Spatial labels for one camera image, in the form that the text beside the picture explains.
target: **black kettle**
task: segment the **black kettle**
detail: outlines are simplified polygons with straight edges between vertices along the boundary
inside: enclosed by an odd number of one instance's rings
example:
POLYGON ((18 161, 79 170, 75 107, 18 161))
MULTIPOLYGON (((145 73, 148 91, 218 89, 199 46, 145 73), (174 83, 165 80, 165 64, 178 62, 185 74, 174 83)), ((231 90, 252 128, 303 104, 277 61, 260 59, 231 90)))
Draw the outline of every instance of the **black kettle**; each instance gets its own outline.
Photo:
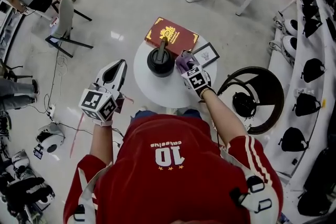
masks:
POLYGON ((174 70, 175 60, 165 47, 168 39, 162 38, 159 48, 153 49, 147 57, 147 65, 154 75, 160 78, 168 77, 174 70))

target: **red book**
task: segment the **red book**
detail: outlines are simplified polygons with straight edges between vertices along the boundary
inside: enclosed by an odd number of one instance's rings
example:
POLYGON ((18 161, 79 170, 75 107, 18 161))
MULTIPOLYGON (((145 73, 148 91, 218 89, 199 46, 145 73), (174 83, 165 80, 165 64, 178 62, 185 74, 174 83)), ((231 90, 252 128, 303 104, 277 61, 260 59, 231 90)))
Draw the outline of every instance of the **red book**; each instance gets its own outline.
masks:
POLYGON ((198 34, 159 17, 149 30, 145 40, 159 47, 163 37, 167 37, 167 49, 174 57, 177 57, 182 50, 192 50, 198 40, 198 34))

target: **forearm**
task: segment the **forearm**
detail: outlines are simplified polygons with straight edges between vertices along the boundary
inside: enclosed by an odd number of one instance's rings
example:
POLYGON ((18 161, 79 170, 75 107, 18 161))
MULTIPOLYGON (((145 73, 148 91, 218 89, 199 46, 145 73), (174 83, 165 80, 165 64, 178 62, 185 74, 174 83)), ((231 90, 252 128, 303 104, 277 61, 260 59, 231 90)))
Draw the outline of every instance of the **forearm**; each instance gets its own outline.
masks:
POLYGON ((10 4, 16 8, 19 12, 23 13, 25 12, 26 8, 21 5, 20 0, 8 0, 8 2, 10 2, 10 4))
POLYGON ((247 135, 245 127, 240 119, 213 91, 205 91, 203 93, 203 99, 217 128, 218 134, 225 145, 237 136, 247 135))
POLYGON ((106 165, 113 162, 113 137, 111 126, 95 125, 90 154, 106 165))

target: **blue jeans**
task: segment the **blue jeans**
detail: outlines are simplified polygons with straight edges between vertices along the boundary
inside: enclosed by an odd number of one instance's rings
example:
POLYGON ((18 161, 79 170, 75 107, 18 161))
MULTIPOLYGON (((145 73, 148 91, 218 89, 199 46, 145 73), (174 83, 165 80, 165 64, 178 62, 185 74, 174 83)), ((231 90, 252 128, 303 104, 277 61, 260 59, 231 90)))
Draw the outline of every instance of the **blue jeans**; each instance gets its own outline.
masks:
MULTIPOLYGON (((152 115, 157 115, 156 112, 150 111, 150 110, 145 110, 145 111, 138 111, 134 117, 131 117, 131 123, 135 120, 135 119, 140 119, 140 118, 144 118, 144 117, 149 117, 152 115)), ((183 117, 191 117, 191 118, 198 118, 198 119, 202 119, 201 115, 199 114, 199 112, 195 109, 188 109, 186 110, 181 116, 183 117)))

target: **kettle handle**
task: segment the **kettle handle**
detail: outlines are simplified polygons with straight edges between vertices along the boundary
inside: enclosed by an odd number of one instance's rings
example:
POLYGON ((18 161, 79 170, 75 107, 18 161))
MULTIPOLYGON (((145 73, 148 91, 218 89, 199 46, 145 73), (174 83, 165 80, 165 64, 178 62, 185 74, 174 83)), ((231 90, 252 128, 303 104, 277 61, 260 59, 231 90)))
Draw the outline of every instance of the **kettle handle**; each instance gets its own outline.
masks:
POLYGON ((157 53, 156 59, 160 62, 163 62, 163 55, 164 55, 164 49, 168 45, 168 39, 167 37, 163 37, 161 40, 161 44, 159 47, 159 52, 157 53))

